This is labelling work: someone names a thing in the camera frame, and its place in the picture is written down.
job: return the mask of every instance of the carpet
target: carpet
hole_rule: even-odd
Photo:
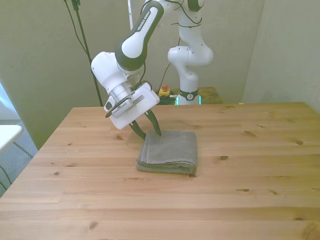
[[[20,125],[23,128],[22,135],[15,141],[33,156],[38,152],[34,142],[20,120],[0,120],[0,125]],[[19,176],[31,161],[31,157],[21,151],[17,146],[11,144],[6,150],[0,153],[0,165],[6,170],[12,182]],[[0,171],[0,181],[9,187],[5,174]],[[5,189],[0,185],[0,197]]]

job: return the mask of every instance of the folded towel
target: folded towel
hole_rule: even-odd
[[[190,131],[155,131],[146,134],[136,168],[146,172],[195,174],[197,138]]]

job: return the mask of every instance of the label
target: label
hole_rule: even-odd
[[[151,14],[150,10],[146,12],[144,18],[142,19],[141,23],[139,24],[139,26],[138,26],[138,28],[136,30],[137,32],[140,32],[141,29],[144,27],[144,25],[145,25],[147,19],[149,18],[150,14]]]

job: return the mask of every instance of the table surface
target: table surface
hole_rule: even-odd
[[[196,177],[136,170],[142,140],[74,108],[0,199],[1,240],[319,240],[320,116],[303,103],[156,106]],[[148,131],[151,123],[138,119]]]
[[[12,144],[23,132],[19,125],[0,125],[0,153]]]

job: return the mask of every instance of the beige wall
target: beige wall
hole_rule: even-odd
[[[82,0],[80,15],[92,56],[129,31],[126,0]],[[99,105],[88,58],[63,0],[3,0],[0,18],[0,81],[39,148],[73,107]]]
[[[319,0],[265,1],[244,102],[306,102],[320,112],[319,9]]]
[[[137,20],[144,1],[131,2]],[[92,57],[101,51],[113,52],[128,34],[127,3],[81,0],[80,15]],[[212,66],[195,70],[200,86],[216,87],[226,103],[242,97],[263,4],[264,0],[207,0],[203,9],[203,37],[215,60]],[[3,0],[0,18],[0,80],[39,148],[71,108],[99,105],[88,59],[63,0]],[[178,27],[170,25],[177,19],[173,15],[164,20],[151,38],[145,80],[154,88],[168,64],[169,48],[178,43]],[[179,87],[173,67],[165,82]],[[102,92],[105,103],[107,95]]]
[[[131,2],[137,20],[144,0]],[[202,9],[203,38],[215,59],[211,66],[197,67],[194,71],[200,76],[200,87],[216,87],[225,103],[242,99],[263,5],[264,0],[207,0]],[[162,21],[149,43],[145,79],[156,88],[168,66],[168,50],[178,44],[179,27],[171,25],[177,21],[178,13]],[[165,83],[179,87],[179,76],[173,66]]]

